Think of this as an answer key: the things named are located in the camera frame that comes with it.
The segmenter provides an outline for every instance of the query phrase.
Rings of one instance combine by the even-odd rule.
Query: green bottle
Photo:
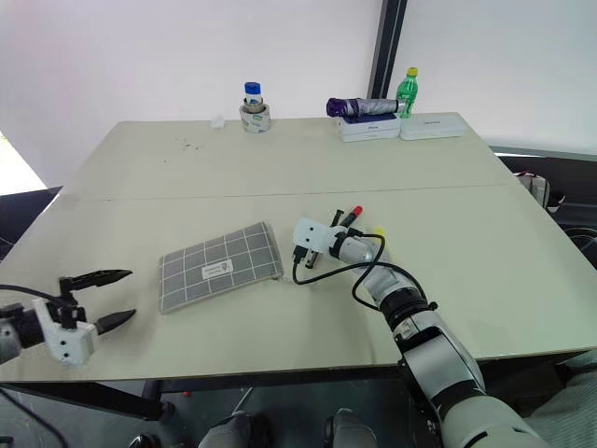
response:
[[[400,114],[402,119],[410,118],[410,111],[412,110],[412,105],[414,105],[414,100],[417,98],[417,91],[419,91],[419,86],[417,85],[418,74],[419,70],[417,67],[409,68],[409,70],[407,70],[407,77],[405,77],[404,81],[402,81],[398,86],[396,99],[406,100],[407,102],[406,108]]]

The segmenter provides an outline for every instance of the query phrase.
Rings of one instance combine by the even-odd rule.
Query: red marker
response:
[[[348,215],[346,215],[346,217],[344,217],[344,219],[339,224],[339,226],[342,226],[342,227],[345,227],[346,229],[348,229],[349,227],[351,227],[353,225],[354,220],[357,219],[361,215],[361,213],[363,213],[363,207],[361,207],[360,205],[356,206],[351,213],[349,213]]]

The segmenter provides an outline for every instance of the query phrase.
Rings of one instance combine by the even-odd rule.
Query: plastic bottle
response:
[[[263,103],[263,98],[261,98],[261,85],[258,82],[245,82],[244,95],[248,105],[260,105]]]
[[[410,118],[410,111],[412,109],[412,105],[414,105],[414,100],[417,98],[417,92],[419,91],[419,86],[417,85],[418,74],[419,70],[417,69],[417,67],[409,68],[407,70],[407,77],[405,77],[404,81],[402,81],[398,86],[398,91],[396,92],[396,99],[402,99],[407,102],[406,108],[400,114],[400,117],[402,119]]]

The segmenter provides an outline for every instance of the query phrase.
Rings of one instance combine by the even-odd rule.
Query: white box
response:
[[[364,117],[340,117],[338,126],[343,142],[361,142],[380,138],[396,138],[400,133],[400,118],[394,114]]]
[[[424,114],[403,119],[400,138],[421,140],[425,138],[460,137],[465,133],[465,122],[455,114]]]

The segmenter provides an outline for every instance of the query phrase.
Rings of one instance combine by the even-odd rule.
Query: table leg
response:
[[[174,412],[172,403],[160,401],[160,394],[146,396],[144,390],[139,397],[98,383],[0,383],[0,387],[144,420],[163,421]]]

